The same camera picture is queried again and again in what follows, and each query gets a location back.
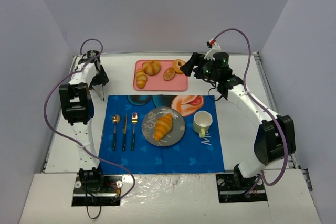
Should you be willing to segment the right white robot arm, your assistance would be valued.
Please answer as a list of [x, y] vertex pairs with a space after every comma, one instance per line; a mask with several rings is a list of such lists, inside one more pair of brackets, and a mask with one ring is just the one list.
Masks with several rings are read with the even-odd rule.
[[243, 80], [229, 67], [229, 55], [217, 52], [212, 59], [193, 53], [180, 67], [186, 76], [216, 84], [220, 96], [236, 105], [257, 126], [251, 155], [234, 167], [235, 183], [244, 187], [264, 169], [278, 160], [286, 160], [296, 151], [293, 119], [267, 108], [244, 86]]

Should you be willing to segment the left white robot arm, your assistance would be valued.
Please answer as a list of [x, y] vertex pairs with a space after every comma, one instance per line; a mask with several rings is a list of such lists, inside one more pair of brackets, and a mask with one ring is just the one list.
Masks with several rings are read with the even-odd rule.
[[100, 161], [92, 135], [94, 105], [90, 94], [93, 86], [104, 86], [109, 80], [101, 66], [99, 52], [89, 50], [85, 53], [76, 73], [67, 84], [59, 87], [62, 114], [71, 125], [75, 140], [79, 142], [79, 181], [83, 190], [98, 192], [103, 186]]

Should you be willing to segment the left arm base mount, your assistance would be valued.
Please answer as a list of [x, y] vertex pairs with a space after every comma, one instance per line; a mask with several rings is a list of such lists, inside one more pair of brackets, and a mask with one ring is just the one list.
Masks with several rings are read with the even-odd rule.
[[119, 206], [122, 186], [122, 176], [104, 175], [102, 185], [88, 183], [85, 193], [85, 182], [77, 175], [71, 206]]

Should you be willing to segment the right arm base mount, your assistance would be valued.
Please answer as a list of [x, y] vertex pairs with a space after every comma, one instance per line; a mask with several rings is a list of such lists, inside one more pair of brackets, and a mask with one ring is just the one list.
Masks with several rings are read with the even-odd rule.
[[216, 174], [218, 201], [224, 203], [267, 202], [263, 182], [257, 176], [237, 184], [233, 172]]

